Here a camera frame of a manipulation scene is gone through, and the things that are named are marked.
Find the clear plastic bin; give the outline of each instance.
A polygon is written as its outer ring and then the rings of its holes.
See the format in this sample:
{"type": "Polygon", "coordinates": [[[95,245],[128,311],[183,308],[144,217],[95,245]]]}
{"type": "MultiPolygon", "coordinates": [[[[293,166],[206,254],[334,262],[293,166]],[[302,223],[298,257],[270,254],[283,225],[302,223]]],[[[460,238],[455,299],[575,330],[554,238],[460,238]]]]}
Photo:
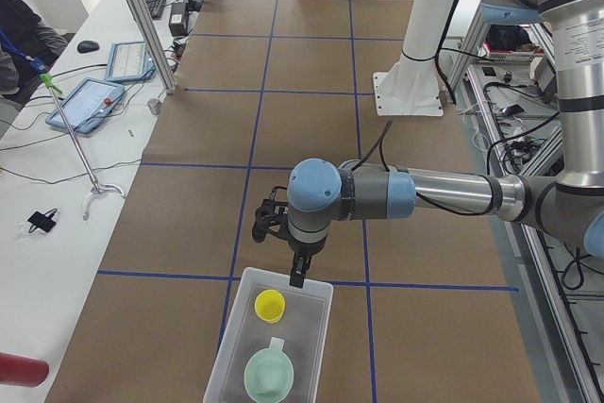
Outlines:
{"type": "Polygon", "coordinates": [[[294,386],[283,403],[314,403],[319,386],[323,348],[331,309],[333,286],[305,279],[304,288],[290,287],[290,277],[246,268],[226,323],[204,403],[251,402],[243,386],[243,370],[271,337],[285,341],[283,352],[294,366],[294,386]],[[285,296],[283,318],[269,325],[254,312],[256,296],[267,289],[285,296]]]}

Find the blue lanyard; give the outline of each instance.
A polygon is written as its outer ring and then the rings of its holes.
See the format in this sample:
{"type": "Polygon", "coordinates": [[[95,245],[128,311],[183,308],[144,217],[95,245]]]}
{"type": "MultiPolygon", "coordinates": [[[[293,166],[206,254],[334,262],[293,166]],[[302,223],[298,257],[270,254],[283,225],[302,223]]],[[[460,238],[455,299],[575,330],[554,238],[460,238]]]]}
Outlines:
{"type": "Polygon", "coordinates": [[[6,48],[8,51],[12,52],[13,54],[17,54],[18,56],[23,57],[24,59],[28,59],[29,56],[25,52],[18,49],[12,43],[10,38],[7,36],[5,31],[2,29],[2,27],[0,27],[0,43],[2,44],[2,47],[6,48]]]}
{"type": "Polygon", "coordinates": [[[27,62],[29,62],[29,66],[31,66],[38,74],[43,75],[44,73],[46,73],[46,63],[44,63],[37,57],[29,56],[17,46],[15,46],[10,40],[10,38],[7,36],[6,32],[2,29],[2,27],[0,27],[0,44],[2,44],[2,47],[7,49],[9,52],[27,60],[27,62]]]}

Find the metal base plate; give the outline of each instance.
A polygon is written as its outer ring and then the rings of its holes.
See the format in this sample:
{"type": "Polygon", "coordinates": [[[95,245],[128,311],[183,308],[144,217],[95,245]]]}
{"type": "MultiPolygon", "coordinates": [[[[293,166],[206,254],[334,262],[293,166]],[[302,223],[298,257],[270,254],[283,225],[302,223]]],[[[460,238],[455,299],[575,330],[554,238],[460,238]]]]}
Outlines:
{"type": "Polygon", "coordinates": [[[422,100],[416,106],[405,104],[406,100],[400,100],[393,95],[384,94],[378,91],[378,87],[388,73],[374,73],[374,93],[376,98],[377,115],[426,115],[430,117],[442,117],[443,107],[438,95],[438,86],[435,85],[435,94],[433,97],[422,100]]]}

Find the yellow cup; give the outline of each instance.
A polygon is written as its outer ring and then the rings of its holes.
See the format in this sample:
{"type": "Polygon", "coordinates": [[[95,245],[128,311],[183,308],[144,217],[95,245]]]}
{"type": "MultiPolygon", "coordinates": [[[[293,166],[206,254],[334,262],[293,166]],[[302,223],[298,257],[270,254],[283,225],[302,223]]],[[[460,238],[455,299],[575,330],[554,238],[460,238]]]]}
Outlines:
{"type": "Polygon", "coordinates": [[[283,316],[285,298],[277,290],[264,290],[256,297],[254,311],[262,321],[273,325],[283,316]]]}

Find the white table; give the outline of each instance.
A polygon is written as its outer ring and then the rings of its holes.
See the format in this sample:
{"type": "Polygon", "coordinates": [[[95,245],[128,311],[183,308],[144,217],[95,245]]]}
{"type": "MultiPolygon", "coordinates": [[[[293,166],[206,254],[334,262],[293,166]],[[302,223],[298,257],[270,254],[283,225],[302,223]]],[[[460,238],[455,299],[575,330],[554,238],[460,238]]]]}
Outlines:
{"type": "MultiPolygon", "coordinates": [[[[156,21],[164,48],[172,42],[167,18],[156,21]]],[[[53,73],[95,63],[106,63],[113,42],[141,40],[126,0],[102,0],[77,32],[53,73]],[[99,42],[100,50],[80,55],[77,43],[99,42]]],[[[55,83],[66,93],[86,76],[103,78],[105,68],[59,76],[55,83]]],[[[132,88],[127,95],[137,91],[132,88]]],[[[47,94],[39,89],[37,94],[47,94]]],[[[127,111],[108,118],[90,137],[82,137],[82,147],[93,167],[141,157],[157,117],[146,106],[152,97],[163,97],[158,76],[148,80],[132,98],[127,111]]],[[[50,112],[50,99],[32,101],[16,118],[17,127],[28,126],[41,112],[50,112]]],[[[0,140],[0,148],[30,143],[59,135],[44,117],[27,131],[10,129],[0,140]]],[[[56,180],[84,172],[76,150],[65,135],[50,142],[23,149],[0,151],[0,167],[24,175],[56,180]]],[[[119,184],[127,191],[138,165],[118,167],[98,173],[103,183],[119,184]]],[[[92,202],[90,219],[82,220],[81,204],[91,189],[87,176],[48,185],[0,172],[0,351],[42,359],[50,365],[46,381],[36,388],[0,385],[0,401],[42,402],[57,375],[77,318],[103,258],[111,233],[125,201],[108,193],[92,202]],[[57,225],[46,236],[23,238],[21,223],[35,211],[59,208],[57,225]]]]}

